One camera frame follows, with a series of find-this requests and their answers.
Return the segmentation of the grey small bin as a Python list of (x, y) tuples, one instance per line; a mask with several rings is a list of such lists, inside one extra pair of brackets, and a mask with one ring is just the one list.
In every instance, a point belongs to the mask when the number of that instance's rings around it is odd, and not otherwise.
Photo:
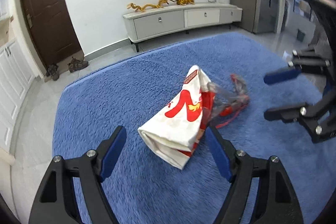
[(298, 29), (297, 30), (297, 35), (296, 35), (296, 40), (298, 40), (299, 42), (303, 42), (305, 39), (305, 32), (303, 32), (302, 30)]

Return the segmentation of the white shoe cabinet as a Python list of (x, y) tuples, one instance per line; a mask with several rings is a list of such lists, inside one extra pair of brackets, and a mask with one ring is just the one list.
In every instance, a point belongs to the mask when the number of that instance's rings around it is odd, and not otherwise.
[(17, 116), (35, 78), (16, 38), (9, 38), (10, 18), (1, 17), (1, 149), (10, 152)]

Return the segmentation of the white TV cabinet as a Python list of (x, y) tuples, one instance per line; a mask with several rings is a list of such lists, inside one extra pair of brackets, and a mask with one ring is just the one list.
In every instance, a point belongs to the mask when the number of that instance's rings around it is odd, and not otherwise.
[(176, 32), (241, 22), (243, 9), (224, 3), (173, 5), (123, 15), (130, 43), (139, 51), (139, 43)]

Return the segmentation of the blue shaggy rug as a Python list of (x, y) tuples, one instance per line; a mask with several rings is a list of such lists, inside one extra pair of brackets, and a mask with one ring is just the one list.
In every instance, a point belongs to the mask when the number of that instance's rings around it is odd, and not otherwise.
[(314, 144), (299, 123), (269, 122), (264, 111), (321, 93), (304, 76), (268, 86), (263, 77), (285, 61), (229, 32), (143, 53), (68, 85), (58, 104), (53, 153), (81, 156), (117, 126), (127, 137), (103, 182), (120, 223), (213, 223), (230, 188), (204, 138), (198, 136), (202, 75), (225, 90), (243, 78), (249, 104), (219, 129), (252, 157), (279, 157), (293, 184), (303, 220), (312, 223), (335, 190), (335, 140)]

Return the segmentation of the golden tiger ornament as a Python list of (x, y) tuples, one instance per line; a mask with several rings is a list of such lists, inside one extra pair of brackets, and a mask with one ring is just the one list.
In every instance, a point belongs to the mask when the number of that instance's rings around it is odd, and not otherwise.
[(184, 5), (194, 5), (194, 0), (175, 0), (176, 5), (184, 6)]

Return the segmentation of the left brown shoe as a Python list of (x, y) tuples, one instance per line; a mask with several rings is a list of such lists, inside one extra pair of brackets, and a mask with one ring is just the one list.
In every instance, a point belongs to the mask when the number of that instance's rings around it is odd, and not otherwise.
[(57, 64), (51, 64), (47, 68), (47, 77), (51, 77), (53, 81), (57, 81), (59, 79), (59, 73), (58, 73), (59, 66)]

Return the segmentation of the golden dragon ornament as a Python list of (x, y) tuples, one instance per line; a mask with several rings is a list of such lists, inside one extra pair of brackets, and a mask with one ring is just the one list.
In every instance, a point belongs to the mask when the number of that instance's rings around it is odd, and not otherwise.
[(165, 6), (169, 5), (169, 2), (174, 2), (173, 0), (158, 0), (157, 4), (151, 4), (147, 3), (143, 6), (136, 5), (135, 3), (129, 3), (127, 5), (127, 9), (133, 9), (135, 12), (144, 12), (146, 9), (161, 9), (164, 8)]

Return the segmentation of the right brown shoe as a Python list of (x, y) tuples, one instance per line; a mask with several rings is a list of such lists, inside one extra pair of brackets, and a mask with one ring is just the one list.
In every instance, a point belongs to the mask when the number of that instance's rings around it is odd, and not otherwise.
[(72, 57), (70, 63), (68, 63), (68, 70), (70, 73), (74, 73), (75, 71), (80, 71), (86, 67), (88, 67), (89, 62), (85, 60), (79, 60)]

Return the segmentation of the clear red plastic wrapper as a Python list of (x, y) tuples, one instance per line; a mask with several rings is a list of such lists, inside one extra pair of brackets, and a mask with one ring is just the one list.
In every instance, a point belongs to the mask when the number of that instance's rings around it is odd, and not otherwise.
[(203, 112), (206, 125), (221, 128), (233, 121), (239, 113), (248, 106), (250, 98), (245, 80), (232, 73), (230, 75), (234, 85), (233, 92), (220, 87), (216, 83), (207, 84), (207, 91), (211, 93), (210, 109)]

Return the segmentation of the brown shoe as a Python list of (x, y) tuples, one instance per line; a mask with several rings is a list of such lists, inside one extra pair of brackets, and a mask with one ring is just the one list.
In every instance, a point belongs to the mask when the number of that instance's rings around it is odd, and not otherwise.
[(72, 57), (70, 63), (68, 63), (68, 70), (70, 73), (74, 73), (75, 71), (80, 71), (86, 67), (88, 67), (89, 62), (85, 60), (79, 60)]
[(47, 77), (51, 77), (53, 81), (57, 81), (59, 79), (59, 73), (58, 73), (59, 66), (57, 64), (51, 64), (47, 68)]

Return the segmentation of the red white paper bag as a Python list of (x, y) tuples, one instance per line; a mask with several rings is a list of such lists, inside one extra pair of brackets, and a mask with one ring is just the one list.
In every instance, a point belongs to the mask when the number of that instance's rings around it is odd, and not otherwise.
[(192, 66), (181, 91), (157, 114), (138, 128), (150, 150), (177, 169), (183, 169), (206, 129), (203, 112), (210, 109), (210, 78)]

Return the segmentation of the brown entrance door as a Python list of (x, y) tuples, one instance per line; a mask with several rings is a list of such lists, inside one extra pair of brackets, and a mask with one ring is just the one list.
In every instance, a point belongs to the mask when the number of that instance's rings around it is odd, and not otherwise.
[(21, 0), (21, 5), (45, 68), (81, 50), (65, 0)]

